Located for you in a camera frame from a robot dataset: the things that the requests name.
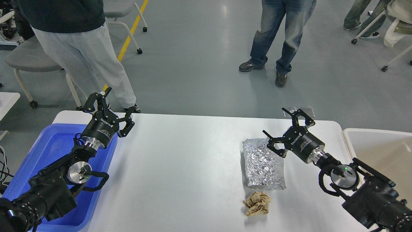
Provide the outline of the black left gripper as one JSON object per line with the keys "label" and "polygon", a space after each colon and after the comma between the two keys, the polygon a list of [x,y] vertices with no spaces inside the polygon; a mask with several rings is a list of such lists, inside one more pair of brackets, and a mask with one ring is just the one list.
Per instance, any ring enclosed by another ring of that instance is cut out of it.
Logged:
{"label": "black left gripper", "polygon": [[[97,140],[100,142],[99,147],[106,149],[115,133],[120,138],[126,137],[135,123],[132,121],[132,113],[138,113],[138,106],[125,108],[125,117],[119,118],[114,112],[110,111],[106,103],[106,97],[112,90],[106,88],[104,92],[95,92],[90,94],[84,106],[80,111],[93,114],[93,117],[84,131],[81,133],[81,139]],[[119,130],[119,123],[125,122],[123,129]]]}

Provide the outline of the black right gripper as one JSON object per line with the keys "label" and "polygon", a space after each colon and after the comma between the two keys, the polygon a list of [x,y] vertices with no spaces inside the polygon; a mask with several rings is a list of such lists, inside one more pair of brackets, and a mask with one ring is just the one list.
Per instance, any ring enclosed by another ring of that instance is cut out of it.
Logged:
{"label": "black right gripper", "polygon": [[[286,108],[282,108],[282,110],[291,116],[292,125],[280,138],[274,138],[263,130],[262,132],[269,138],[267,148],[282,158],[286,157],[287,149],[305,163],[313,162],[315,157],[312,155],[313,150],[322,151],[325,148],[325,143],[308,131],[308,128],[315,125],[315,121],[301,109],[293,112]],[[299,117],[305,119],[305,125],[299,125]],[[275,144],[280,143],[284,144],[284,149],[275,148]]]}

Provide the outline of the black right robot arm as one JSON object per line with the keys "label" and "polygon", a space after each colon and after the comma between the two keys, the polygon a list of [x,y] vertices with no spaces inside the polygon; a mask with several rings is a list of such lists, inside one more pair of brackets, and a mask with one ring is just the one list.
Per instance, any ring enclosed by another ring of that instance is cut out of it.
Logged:
{"label": "black right robot arm", "polygon": [[373,224],[379,232],[410,232],[412,229],[411,209],[405,199],[398,200],[395,183],[360,161],[353,158],[348,165],[341,163],[324,151],[325,143],[308,131],[315,121],[303,110],[291,112],[292,125],[282,137],[269,138],[267,147],[280,157],[292,151],[300,160],[313,163],[320,168],[318,183],[321,189],[332,196],[342,197],[342,207],[366,228]]}

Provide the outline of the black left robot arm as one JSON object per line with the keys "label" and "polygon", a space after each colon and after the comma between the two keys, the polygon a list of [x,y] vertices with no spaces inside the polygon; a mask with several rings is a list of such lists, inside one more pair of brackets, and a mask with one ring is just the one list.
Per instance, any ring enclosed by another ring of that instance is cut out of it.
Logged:
{"label": "black left robot arm", "polygon": [[92,114],[92,119],[74,136],[70,153],[38,171],[28,181],[30,189],[19,197],[11,201],[1,198],[2,232],[36,231],[43,218],[55,220],[77,207],[75,199],[81,191],[98,191],[104,186],[109,175],[92,170],[88,161],[98,149],[106,149],[115,134],[123,138],[135,125],[135,107],[128,108],[122,118],[108,108],[106,97],[111,89],[88,97],[83,111]]}

